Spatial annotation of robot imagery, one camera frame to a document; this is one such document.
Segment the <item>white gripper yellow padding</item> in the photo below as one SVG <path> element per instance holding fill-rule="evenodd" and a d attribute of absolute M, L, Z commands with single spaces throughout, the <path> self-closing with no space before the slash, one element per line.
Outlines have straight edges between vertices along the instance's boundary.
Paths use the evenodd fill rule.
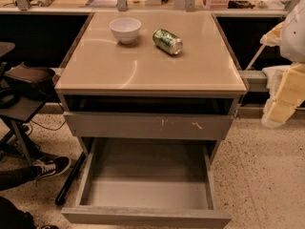
<path fill-rule="evenodd" d="M 281 55 L 292 62 L 281 75 L 279 84 L 269 90 L 270 97 L 263 109 L 261 123 L 267 128 L 277 128 L 284 125 L 305 101 L 304 28 L 292 26 L 287 29 L 281 22 L 264 34 L 260 43 L 279 46 Z"/>

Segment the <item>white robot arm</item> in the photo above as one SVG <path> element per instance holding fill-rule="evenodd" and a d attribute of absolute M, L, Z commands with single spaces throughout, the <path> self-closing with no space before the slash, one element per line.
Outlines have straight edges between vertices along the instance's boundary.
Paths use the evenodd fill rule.
<path fill-rule="evenodd" d="M 261 123 L 277 128 L 305 101 L 305 0 L 300 0 L 283 22 L 264 34 L 260 43 L 278 46 L 280 55 L 292 62 L 288 68 L 264 70 L 270 97 L 265 103 Z"/>

